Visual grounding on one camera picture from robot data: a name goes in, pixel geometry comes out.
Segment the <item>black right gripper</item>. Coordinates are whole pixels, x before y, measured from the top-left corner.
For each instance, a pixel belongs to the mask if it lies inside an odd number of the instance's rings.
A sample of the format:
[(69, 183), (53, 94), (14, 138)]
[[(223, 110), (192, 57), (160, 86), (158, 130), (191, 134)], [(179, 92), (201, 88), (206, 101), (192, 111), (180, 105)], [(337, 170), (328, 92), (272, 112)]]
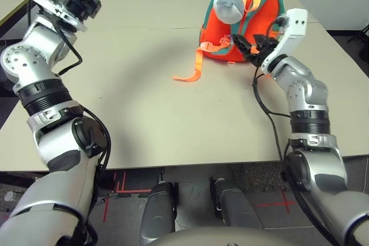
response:
[(274, 51), (278, 41), (272, 41), (268, 35), (262, 34), (254, 34), (253, 38), (256, 43), (255, 46), (251, 46), (243, 35), (232, 35), (233, 43), (242, 57), (255, 67), (260, 67), (266, 57)]

